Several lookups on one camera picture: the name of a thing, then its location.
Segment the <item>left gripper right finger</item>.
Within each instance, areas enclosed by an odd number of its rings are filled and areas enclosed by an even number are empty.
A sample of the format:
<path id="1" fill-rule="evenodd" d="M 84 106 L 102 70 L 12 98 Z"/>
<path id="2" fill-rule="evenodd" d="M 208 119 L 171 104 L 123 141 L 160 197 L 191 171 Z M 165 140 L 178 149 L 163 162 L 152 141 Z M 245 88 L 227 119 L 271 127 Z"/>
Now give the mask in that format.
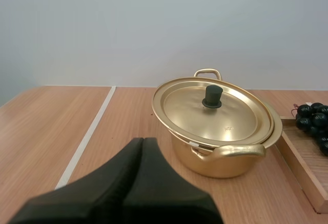
<path id="1" fill-rule="evenodd" d="M 209 193 L 181 177 L 155 138 L 142 143 L 131 190 L 122 203 L 123 223 L 223 223 Z"/>

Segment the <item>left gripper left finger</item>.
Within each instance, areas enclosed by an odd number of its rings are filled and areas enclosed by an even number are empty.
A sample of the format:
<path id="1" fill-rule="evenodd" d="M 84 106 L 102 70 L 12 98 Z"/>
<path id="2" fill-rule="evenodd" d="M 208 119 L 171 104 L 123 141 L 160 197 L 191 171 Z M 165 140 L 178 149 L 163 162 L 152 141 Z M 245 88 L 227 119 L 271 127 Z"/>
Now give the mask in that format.
<path id="1" fill-rule="evenodd" d="M 132 139 L 108 162 L 51 192 L 29 199 L 10 223 L 96 223 L 121 205 L 137 174 L 143 138 Z"/>

